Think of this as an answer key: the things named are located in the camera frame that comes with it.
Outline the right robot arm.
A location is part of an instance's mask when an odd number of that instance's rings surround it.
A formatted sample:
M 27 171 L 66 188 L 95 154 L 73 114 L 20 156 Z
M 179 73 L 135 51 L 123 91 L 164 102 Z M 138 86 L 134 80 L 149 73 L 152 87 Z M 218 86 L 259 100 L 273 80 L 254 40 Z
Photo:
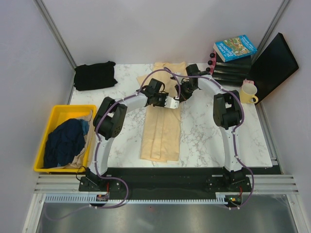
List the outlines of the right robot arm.
M 237 173 L 242 170 L 241 162 L 238 158 L 238 127 L 244 121 L 244 111 L 240 102 L 237 90 L 225 90 L 215 81 L 207 71 L 200 71 L 197 64 L 186 67 L 187 76 L 180 75 L 181 85 L 176 85 L 175 89 L 180 93 L 179 101 L 187 101 L 196 90 L 203 90 L 213 95 L 213 120 L 220 128 L 224 151 L 224 168 L 228 173 Z

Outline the cream yellow t-shirt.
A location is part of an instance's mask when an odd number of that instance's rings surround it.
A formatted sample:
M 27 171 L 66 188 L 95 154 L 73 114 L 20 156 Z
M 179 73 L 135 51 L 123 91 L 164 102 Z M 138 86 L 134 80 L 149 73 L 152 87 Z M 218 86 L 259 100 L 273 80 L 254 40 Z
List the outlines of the cream yellow t-shirt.
M 155 63 L 154 70 L 167 67 L 173 73 L 186 75 L 186 62 L 179 64 Z M 159 71 L 151 75 L 143 86 L 148 85 L 151 78 L 165 84 L 164 91 L 170 97 L 176 97 L 177 82 L 170 79 L 171 75 L 165 71 Z M 163 107 L 146 107 L 146 115 L 142 136 L 140 159 L 153 162 L 178 161 L 180 154 L 181 135 L 181 107 L 169 109 Z

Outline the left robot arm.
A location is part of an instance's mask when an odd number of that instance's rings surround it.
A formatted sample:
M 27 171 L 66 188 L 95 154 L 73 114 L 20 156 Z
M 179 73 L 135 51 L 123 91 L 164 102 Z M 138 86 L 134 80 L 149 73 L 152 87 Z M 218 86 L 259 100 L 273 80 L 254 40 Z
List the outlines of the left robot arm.
M 91 164 L 86 170 L 86 178 L 96 191 L 106 187 L 107 180 L 103 175 L 108 169 L 112 143 L 123 128 L 126 114 L 148 105 L 164 107 L 169 96 L 167 92 L 160 90 L 164 87 L 163 82 L 151 79 L 148 85 L 123 99 L 104 98 L 93 121 L 97 146 Z

